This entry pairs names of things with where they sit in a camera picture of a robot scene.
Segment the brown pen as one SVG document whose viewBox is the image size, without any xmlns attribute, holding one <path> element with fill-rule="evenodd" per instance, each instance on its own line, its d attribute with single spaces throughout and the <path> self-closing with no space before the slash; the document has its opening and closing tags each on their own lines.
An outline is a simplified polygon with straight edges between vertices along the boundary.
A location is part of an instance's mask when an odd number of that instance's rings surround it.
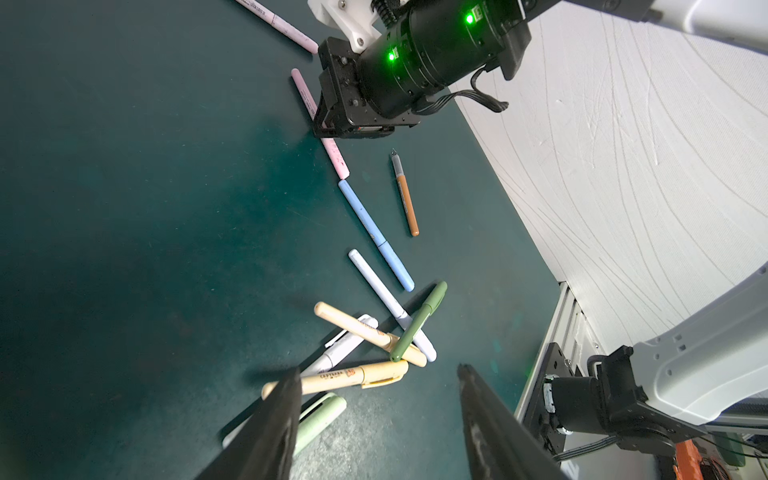
<svg viewBox="0 0 768 480">
<path fill-rule="evenodd" d="M 413 237 L 417 237 L 420 234 L 418 221 L 415 215 L 412 198 L 410 195 L 407 179 L 402 166 L 402 161 L 396 150 L 392 150 L 390 153 L 390 160 L 393 165 L 395 180 L 398 185 L 401 200 L 404 207 L 404 212 L 410 233 Z"/>
</svg>

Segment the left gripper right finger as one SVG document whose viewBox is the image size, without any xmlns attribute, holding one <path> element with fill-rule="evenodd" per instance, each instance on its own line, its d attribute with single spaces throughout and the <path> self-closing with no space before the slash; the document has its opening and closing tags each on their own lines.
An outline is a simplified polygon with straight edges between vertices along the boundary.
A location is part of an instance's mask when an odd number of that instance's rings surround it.
<svg viewBox="0 0 768 480">
<path fill-rule="evenodd" d="M 457 375 L 465 446 L 473 479 L 566 477 L 474 367 L 460 364 Z"/>
</svg>

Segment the pale pink white pen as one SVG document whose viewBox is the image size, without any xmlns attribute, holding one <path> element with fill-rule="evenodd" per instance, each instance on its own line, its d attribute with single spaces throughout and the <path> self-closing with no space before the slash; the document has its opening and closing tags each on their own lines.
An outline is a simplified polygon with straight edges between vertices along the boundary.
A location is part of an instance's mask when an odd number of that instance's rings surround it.
<svg viewBox="0 0 768 480">
<path fill-rule="evenodd" d="M 237 0 L 237 3 L 310 54 L 316 55 L 318 53 L 319 46 L 313 39 L 259 2 L 255 0 Z"/>
</svg>

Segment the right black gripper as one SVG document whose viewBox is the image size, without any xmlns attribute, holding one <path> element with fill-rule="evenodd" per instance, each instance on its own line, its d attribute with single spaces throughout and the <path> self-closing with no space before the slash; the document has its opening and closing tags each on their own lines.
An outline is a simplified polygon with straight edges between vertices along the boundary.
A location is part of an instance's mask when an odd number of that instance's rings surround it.
<svg viewBox="0 0 768 480">
<path fill-rule="evenodd" d="M 377 139 L 397 128 L 412 128 L 419 118 L 406 111 L 389 119 L 378 113 L 364 97 L 357 74 L 359 54 L 347 40 L 329 37 L 318 49 L 322 72 L 317 110 L 312 118 L 313 133 L 318 138 Z"/>
</svg>

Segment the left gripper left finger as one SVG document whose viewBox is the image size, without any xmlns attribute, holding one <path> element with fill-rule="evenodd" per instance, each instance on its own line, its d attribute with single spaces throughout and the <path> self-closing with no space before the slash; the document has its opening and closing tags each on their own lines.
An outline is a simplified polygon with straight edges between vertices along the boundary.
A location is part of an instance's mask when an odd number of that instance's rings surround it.
<svg viewBox="0 0 768 480">
<path fill-rule="evenodd" d="M 200 479 L 287 479 L 293 464 L 302 385 L 294 369 L 277 383 Z"/>
</svg>

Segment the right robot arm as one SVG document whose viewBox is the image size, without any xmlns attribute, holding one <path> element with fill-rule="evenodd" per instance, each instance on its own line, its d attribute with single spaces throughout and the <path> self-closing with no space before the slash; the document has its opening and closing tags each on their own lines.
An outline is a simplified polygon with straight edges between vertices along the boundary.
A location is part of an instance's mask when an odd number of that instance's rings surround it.
<svg viewBox="0 0 768 480">
<path fill-rule="evenodd" d="M 563 431 L 688 439 L 767 391 L 763 1 L 314 1 L 320 137 L 457 104 L 606 350 Z"/>
</svg>

